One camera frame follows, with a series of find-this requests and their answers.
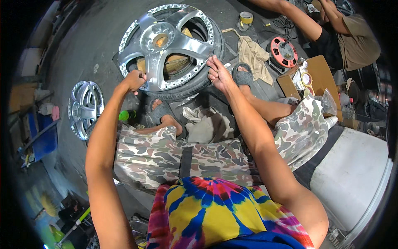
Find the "camo pants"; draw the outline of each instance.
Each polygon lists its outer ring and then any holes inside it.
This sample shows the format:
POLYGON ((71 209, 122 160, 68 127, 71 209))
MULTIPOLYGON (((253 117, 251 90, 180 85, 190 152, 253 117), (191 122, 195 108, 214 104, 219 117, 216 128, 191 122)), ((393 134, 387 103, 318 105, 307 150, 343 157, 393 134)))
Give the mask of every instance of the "camo pants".
MULTIPOLYGON (((292 171, 311 159, 325 144, 328 127, 316 101, 307 97, 273 131, 275 145, 292 171)), ((253 157, 241 137, 212 144, 189 144, 176 139, 168 126, 150 134, 138 134, 121 124, 114 170, 120 181, 155 193, 165 182, 178 179, 182 151, 193 147, 190 176, 219 177, 241 186, 261 185, 253 157)))

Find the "green bottle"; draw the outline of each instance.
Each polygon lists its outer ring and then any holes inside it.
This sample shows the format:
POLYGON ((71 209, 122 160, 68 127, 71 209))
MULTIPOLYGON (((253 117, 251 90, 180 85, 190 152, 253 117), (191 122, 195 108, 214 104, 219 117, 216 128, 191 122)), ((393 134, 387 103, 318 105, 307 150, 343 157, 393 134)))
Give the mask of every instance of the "green bottle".
POLYGON ((124 110, 119 113, 119 120, 127 121, 131 118, 135 118, 136 116, 137 116, 137 114, 136 114, 135 110, 132 110, 132 111, 124 110))

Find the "hand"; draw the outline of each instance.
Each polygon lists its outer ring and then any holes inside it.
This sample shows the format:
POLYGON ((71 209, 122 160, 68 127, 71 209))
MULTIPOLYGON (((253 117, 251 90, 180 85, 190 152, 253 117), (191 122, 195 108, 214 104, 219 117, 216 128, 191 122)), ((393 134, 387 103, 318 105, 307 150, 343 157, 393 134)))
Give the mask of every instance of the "hand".
POLYGON ((137 90, 146 82, 146 74, 143 71, 133 70, 129 72, 126 78, 120 83, 127 86, 129 91, 137 95, 137 90))
POLYGON ((221 92, 225 93, 230 84, 235 84, 232 75, 217 59, 216 55, 210 56, 206 64, 211 67, 207 76, 213 85, 221 92))

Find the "chrome wheel rim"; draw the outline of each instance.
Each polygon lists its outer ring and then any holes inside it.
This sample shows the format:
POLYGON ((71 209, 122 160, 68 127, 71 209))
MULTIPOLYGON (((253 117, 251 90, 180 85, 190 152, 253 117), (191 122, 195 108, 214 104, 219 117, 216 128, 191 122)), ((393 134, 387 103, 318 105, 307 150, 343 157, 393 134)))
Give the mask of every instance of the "chrome wheel rim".
POLYGON ((70 128, 81 140, 88 140, 86 130, 96 121, 104 109, 100 87, 92 81, 80 81, 72 89, 68 115, 70 128))
POLYGON ((193 78, 206 64, 213 53, 214 29, 210 19, 200 10, 186 4, 166 4, 153 8, 135 20, 125 32, 119 46, 119 69, 126 77, 127 64, 137 58, 145 58, 147 82, 141 90, 159 92, 181 86, 193 78), (167 9, 178 9, 177 12, 157 20, 153 14, 167 9), (183 25, 192 18, 200 18, 207 29, 207 41, 199 41, 181 32, 183 25), (129 37, 137 28, 142 32, 139 41, 126 46, 129 37), (167 37, 161 47, 155 45, 159 37, 167 37), (166 81, 163 76, 164 63, 172 53, 188 55, 195 59, 194 66, 181 77, 166 81))

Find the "concrete floor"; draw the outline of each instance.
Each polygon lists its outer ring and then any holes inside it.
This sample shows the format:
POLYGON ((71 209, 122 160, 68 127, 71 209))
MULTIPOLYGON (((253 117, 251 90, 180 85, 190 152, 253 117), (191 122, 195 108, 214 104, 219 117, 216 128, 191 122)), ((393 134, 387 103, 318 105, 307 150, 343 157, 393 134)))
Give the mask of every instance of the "concrete floor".
MULTIPOLYGON (((123 79, 112 57, 117 53, 124 32, 145 11, 171 2, 182 2, 201 9, 221 29, 236 28, 239 13, 250 11, 254 14, 253 26, 241 34, 250 36, 254 41, 257 39, 257 33, 265 29, 264 24, 271 23, 276 17, 275 13, 263 11, 237 0, 93 1, 61 41, 45 81, 45 87, 55 93, 52 102, 59 106, 61 120, 57 125, 58 150, 44 158, 43 162, 50 180, 62 197, 66 197, 69 191, 88 200, 84 171, 86 143, 73 134, 67 114, 71 89, 81 80, 94 81, 101 87, 105 102, 107 102, 115 86, 123 79)), ((230 50, 228 59, 234 59, 237 54, 238 37, 233 32, 225 33, 224 36, 230 50)), ((265 41, 271 36, 274 35, 263 32, 259 35, 259 39, 265 41)), ((259 82, 259 86, 265 95, 274 92, 271 97, 265 96, 264 99, 276 100, 282 97, 280 90, 278 92, 274 89, 275 87, 264 82, 259 82)), ((138 99, 129 94, 123 104, 123 109, 136 109, 138 104, 138 99)), ((118 189, 127 217, 134 212, 149 217, 152 196, 127 186, 119 186, 118 189)))

